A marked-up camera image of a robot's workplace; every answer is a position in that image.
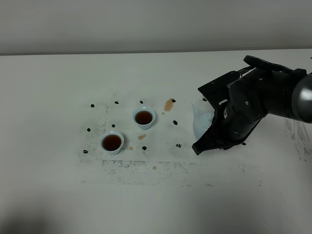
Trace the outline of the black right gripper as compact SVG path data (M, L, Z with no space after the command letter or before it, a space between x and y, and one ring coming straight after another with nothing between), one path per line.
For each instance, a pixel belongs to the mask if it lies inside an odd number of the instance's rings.
M196 155L204 151L227 150L246 140L266 111L261 101L258 81L263 70L244 76L228 72L198 88L214 108L209 129L192 145Z

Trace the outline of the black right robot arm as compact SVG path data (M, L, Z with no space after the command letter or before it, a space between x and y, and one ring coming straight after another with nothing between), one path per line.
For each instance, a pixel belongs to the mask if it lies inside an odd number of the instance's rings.
M267 114L311 123L311 74L253 56L245 56L244 62L247 67L198 88L214 108L214 117L192 145L197 155L243 143Z

